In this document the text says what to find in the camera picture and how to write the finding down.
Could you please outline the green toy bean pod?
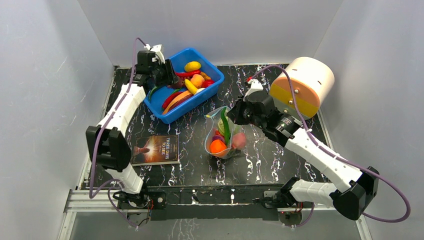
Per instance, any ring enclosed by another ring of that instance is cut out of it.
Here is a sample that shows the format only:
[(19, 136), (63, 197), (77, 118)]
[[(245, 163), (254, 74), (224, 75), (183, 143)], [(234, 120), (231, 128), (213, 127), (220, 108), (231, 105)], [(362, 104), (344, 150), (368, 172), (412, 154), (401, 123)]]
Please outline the green toy bean pod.
[(230, 141), (231, 131), (230, 131), (230, 126), (229, 126), (229, 122), (227, 120), (226, 110), (225, 109), (223, 109), (220, 112), (220, 119), (222, 121), (223, 129), (224, 129), (224, 134), (223, 134), (224, 141), (225, 141), (226, 144), (228, 144), (229, 141)]

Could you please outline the orange toy orange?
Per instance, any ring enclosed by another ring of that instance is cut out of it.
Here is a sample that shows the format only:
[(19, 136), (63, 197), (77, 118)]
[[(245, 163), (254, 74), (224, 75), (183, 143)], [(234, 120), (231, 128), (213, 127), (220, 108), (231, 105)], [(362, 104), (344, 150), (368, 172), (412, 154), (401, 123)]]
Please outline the orange toy orange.
[(227, 149), (227, 145), (221, 139), (215, 139), (209, 145), (209, 151), (211, 154), (219, 154)]

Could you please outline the clear zip top bag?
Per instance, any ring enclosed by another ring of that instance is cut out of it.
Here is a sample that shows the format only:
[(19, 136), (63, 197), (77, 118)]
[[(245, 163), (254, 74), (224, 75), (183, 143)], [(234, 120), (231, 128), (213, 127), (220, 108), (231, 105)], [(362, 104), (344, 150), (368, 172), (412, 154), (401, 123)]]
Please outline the clear zip top bag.
[[(226, 150), (224, 150), (223, 152), (220, 152), (218, 154), (212, 154), (212, 153), (210, 153), (209, 148), (210, 148), (210, 144), (212, 142), (213, 136), (214, 135), (222, 135), (224, 137), (224, 127), (223, 127), (223, 124), (222, 124), (222, 121), (221, 121), (221, 111), (223, 109), (226, 110), (226, 117), (227, 117), (227, 120), (228, 120), (228, 123), (229, 123), (230, 140), (229, 140), (228, 144), (225, 143), (226, 147), (227, 147)], [(241, 150), (232, 148), (232, 138), (233, 138), (233, 136), (237, 133), (240, 133), (240, 132), (245, 134), (245, 131), (243, 130), (243, 128), (240, 125), (233, 123), (228, 118), (227, 113), (229, 111), (230, 111), (229, 107), (222, 106), (222, 107), (218, 107), (218, 108), (212, 110), (211, 112), (207, 113), (204, 116), (205, 119), (206, 119), (206, 122), (208, 124), (210, 124), (210, 130), (207, 132), (207, 135), (206, 135), (205, 141), (204, 141), (204, 145), (203, 145), (204, 149), (209, 155), (216, 157), (216, 158), (220, 158), (220, 159), (228, 159), (230, 157), (235, 156), (237, 153), (241, 152), (247, 146), (247, 143), (248, 143), (248, 140), (247, 140), (246, 146)]]

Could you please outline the purple toy eggplant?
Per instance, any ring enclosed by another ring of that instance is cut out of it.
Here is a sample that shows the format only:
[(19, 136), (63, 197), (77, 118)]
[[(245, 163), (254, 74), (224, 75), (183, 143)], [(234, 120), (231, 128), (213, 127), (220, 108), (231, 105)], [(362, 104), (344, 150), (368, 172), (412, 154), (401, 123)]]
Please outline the purple toy eggplant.
[(225, 143), (225, 138), (222, 135), (216, 134), (212, 137), (212, 141), (220, 140), (221, 142)]

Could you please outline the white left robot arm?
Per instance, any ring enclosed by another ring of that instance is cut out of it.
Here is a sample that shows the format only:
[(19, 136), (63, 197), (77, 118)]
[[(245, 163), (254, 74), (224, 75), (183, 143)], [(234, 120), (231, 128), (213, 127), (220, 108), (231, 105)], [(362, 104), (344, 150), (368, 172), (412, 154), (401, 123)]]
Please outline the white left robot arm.
[(130, 194), (130, 202), (137, 208), (149, 203), (149, 194), (142, 190), (143, 180), (137, 175), (130, 160), (133, 153), (126, 139), (129, 123), (139, 105), (154, 92), (156, 87), (166, 87), (178, 82), (172, 63), (162, 53), (160, 44), (146, 46), (133, 53), (133, 66), (129, 79), (121, 86), (120, 93), (95, 126), (86, 129), (85, 136), (91, 160), (89, 194), (93, 198), (96, 167), (106, 170), (121, 191)]

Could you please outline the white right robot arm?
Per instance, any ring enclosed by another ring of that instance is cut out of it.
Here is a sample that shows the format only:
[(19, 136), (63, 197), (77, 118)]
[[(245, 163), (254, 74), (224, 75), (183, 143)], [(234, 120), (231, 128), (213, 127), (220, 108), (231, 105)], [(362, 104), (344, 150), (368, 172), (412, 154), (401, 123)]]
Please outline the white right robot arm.
[(330, 180), (319, 183), (293, 177), (271, 203), (288, 207), (299, 202), (317, 203), (334, 207), (350, 220), (358, 220), (377, 194), (379, 172), (372, 166), (363, 171), (338, 161), (339, 155), (309, 136), (298, 119), (275, 107), (273, 98), (257, 79), (249, 80), (247, 85), (247, 93), (237, 99), (227, 116), (237, 125), (258, 127), (268, 139), (299, 155)]

